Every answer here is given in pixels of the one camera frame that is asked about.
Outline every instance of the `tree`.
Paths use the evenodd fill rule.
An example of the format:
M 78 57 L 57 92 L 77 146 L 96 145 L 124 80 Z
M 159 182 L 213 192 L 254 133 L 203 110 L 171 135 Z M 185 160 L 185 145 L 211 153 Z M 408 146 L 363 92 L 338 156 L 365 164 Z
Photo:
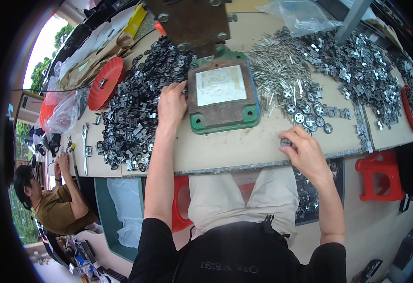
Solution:
M 44 72 L 47 70 L 47 67 L 49 66 L 50 63 L 51 63 L 51 59 L 49 59 L 48 57 L 45 57 L 43 59 L 43 62 L 39 62 L 37 65 L 35 65 L 32 76 L 30 77 L 32 79 L 32 86 L 30 87 L 31 89 L 34 89 L 34 90 L 41 89 L 43 85 Z
M 17 134 L 29 135 L 30 128 L 31 126 L 26 123 L 16 122 Z M 16 158 L 21 160 L 30 160 L 32 158 L 32 151 L 29 150 L 27 144 L 21 138 L 16 138 Z M 35 222 L 30 218 L 33 213 L 24 208 L 12 185 L 8 189 L 8 197 L 10 198 L 14 227 L 21 239 L 21 243 L 27 245 L 38 242 L 38 230 Z
M 11 215 L 13 217 L 14 227 L 21 239 L 23 245 L 38 242 L 38 230 L 35 222 L 30 218 L 33 212 L 24 208 L 14 191 L 13 185 L 8 189 L 10 198 Z
M 56 33 L 56 36 L 54 39 L 56 40 L 56 43 L 54 44 L 54 47 L 57 48 L 57 50 L 60 48 L 63 42 L 65 42 L 66 38 L 68 35 L 70 35 L 71 31 L 74 29 L 74 27 L 70 24 L 67 24 L 66 26 L 62 27 L 60 31 Z M 52 52 L 52 58 L 57 53 L 57 50 Z M 39 62 L 37 65 L 35 65 L 35 68 L 33 69 L 33 73 L 31 76 L 32 79 L 32 86 L 30 87 L 31 89 L 34 90 L 40 90 L 42 85 L 43 85 L 43 78 L 44 78 L 44 72 L 47 70 L 47 67 L 51 63 L 52 59 L 49 59 L 48 57 L 45 57 L 43 59 L 43 62 Z
M 63 42 L 65 42 L 65 39 L 68 37 L 68 35 L 70 35 L 73 29 L 74 27 L 72 25 L 67 24 L 66 26 L 62 27 L 62 29 L 59 32 L 56 33 L 56 36 L 54 37 L 56 40 L 56 44 L 54 44 L 54 47 L 57 48 L 57 50 L 59 50 L 60 46 Z

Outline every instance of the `workbench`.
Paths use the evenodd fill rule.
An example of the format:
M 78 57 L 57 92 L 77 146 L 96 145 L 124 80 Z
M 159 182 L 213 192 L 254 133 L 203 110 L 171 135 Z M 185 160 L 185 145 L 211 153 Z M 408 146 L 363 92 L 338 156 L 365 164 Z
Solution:
M 229 24 L 232 39 L 226 41 L 226 46 L 232 51 L 246 53 L 246 51 L 252 50 L 252 45 L 258 42 L 263 33 L 275 33 L 285 25 L 282 19 L 264 13 L 238 12 L 237 16 L 238 21 Z M 129 70 L 132 60 L 139 54 L 143 54 L 145 50 L 150 49 L 151 44 L 159 37 L 159 32 L 154 30 L 140 40 L 137 39 L 137 43 L 132 47 L 133 53 L 124 58 L 125 69 Z M 396 69 L 392 71 L 392 75 L 398 78 L 401 86 L 404 84 Z M 398 124 L 393 125 L 392 129 L 384 127 L 383 130 L 380 130 L 371 108 L 363 106 L 362 111 L 354 109 L 351 100 L 346 100 L 344 95 L 340 93 L 339 84 L 332 77 L 313 73 L 312 79 L 323 86 L 324 99 L 320 100 L 322 104 L 348 108 L 352 116 L 350 120 L 324 117 L 325 121 L 333 126 L 333 132 L 326 134 L 322 128 L 319 128 L 313 133 L 313 137 L 318 140 L 327 159 L 363 153 L 356 131 L 357 118 L 367 122 L 374 150 L 389 149 L 413 142 L 413 130 L 409 126 L 403 108 Z M 87 158 L 89 177 L 146 176 L 147 172 L 142 173 L 139 170 L 128 172 L 126 164 L 122 164 L 117 170 L 112 171 L 110 166 L 104 163 L 102 156 L 96 154 L 95 145 L 96 142 L 103 140 L 104 125 L 102 121 L 100 125 L 93 125 L 95 118 L 95 113 L 87 108 L 81 119 L 77 121 L 73 133 L 62 135 L 63 147 L 66 147 L 69 135 L 71 135 L 72 142 L 76 144 L 79 175 L 85 175 L 80 133 L 82 125 L 87 122 L 90 126 L 87 134 L 87 145 L 94 149 L 93 155 Z M 253 128 L 198 135 L 191 130 L 189 115 L 186 114 L 175 140 L 173 154 L 175 174 L 225 173 L 289 165 L 288 156 L 279 151 L 280 139 L 278 136 L 292 126 L 292 122 L 282 114 L 280 109 L 276 108 L 271 116 L 262 115 L 260 123 Z M 70 165 L 72 172 L 74 172 L 72 160 Z

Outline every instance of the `rusty metal plate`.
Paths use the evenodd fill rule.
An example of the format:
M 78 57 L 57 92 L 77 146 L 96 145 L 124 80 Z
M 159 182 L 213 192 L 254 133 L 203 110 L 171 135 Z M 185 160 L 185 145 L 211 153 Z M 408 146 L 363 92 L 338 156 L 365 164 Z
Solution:
M 244 88 L 247 99 L 234 100 L 220 104 L 197 106 L 197 84 L 196 74 L 203 71 L 215 70 L 218 68 L 240 66 L 243 74 Z M 187 109 L 190 114 L 201 113 L 204 116 L 204 125 L 220 125 L 243 120 L 243 107 L 256 104 L 254 85 L 249 73 L 249 65 L 246 60 L 224 60 L 200 65 L 198 68 L 188 72 L 188 98 Z
M 167 14 L 161 22 L 175 46 L 185 43 L 198 57 L 216 54 L 215 43 L 230 39 L 225 4 L 212 6 L 208 0 L 146 0 L 156 18 Z M 225 38 L 218 38 L 226 33 Z

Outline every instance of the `pile of metal parts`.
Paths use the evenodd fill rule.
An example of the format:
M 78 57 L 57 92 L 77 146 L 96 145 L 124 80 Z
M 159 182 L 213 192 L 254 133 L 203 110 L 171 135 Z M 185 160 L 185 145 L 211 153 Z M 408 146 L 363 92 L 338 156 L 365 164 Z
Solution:
M 401 100 L 398 82 L 390 71 L 392 62 L 382 48 L 353 31 L 343 46 L 335 45 L 335 31 L 293 38 L 286 27 L 276 32 L 280 42 L 296 49 L 296 58 L 309 61 L 317 69 L 342 84 L 346 99 L 373 109 L 388 128 L 398 123 Z
M 334 175 L 334 182 L 340 174 L 337 163 L 332 160 L 327 160 L 327 165 Z M 304 219 L 311 214 L 318 215 L 318 192 L 313 187 L 312 183 L 307 179 L 296 167 L 293 167 L 294 176 L 296 178 L 297 194 L 299 196 L 299 206 L 296 210 L 296 219 Z
M 265 34 L 249 52 L 261 112 L 270 116 L 275 108 L 281 108 L 293 125 L 303 126 L 310 135 L 321 127 L 332 133 L 332 125 L 325 123 L 323 116 L 351 119 L 350 110 L 318 101 L 324 98 L 322 87 L 311 80 L 305 59 L 278 36 Z
M 139 63 L 144 55 L 148 56 Z M 126 163 L 128 171 L 145 172 L 148 168 L 158 126 L 161 90 L 173 82 L 186 80 L 194 59 L 197 59 L 195 53 L 178 51 L 167 36 L 162 36 L 150 50 L 133 60 L 125 80 L 110 100 L 109 112 L 102 115 L 104 140 L 96 144 L 96 152 L 112 170 L 122 163 Z
M 403 81 L 407 84 L 406 89 L 406 96 L 409 103 L 409 108 L 411 109 L 411 114 L 413 115 L 413 74 L 411 73 L 412 66 L 406 60 L 398 58 L 392 58 L 392 60 L 396 63 L 397 69 L 400 71 L 402 75 Z

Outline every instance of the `brown shirt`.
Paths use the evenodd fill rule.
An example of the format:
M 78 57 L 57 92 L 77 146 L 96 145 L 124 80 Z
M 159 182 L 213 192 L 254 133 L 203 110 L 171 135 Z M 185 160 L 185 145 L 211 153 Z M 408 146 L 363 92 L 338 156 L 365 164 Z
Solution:
M 76 220 L 71 211 L 70 201 L 71 195 L 66 184 L 54 187 L 51 191 L 44 191 L 37 210 L 38 221 L 53 233 L 73 235 L 98 220 L 91 209 L 84 217 Z

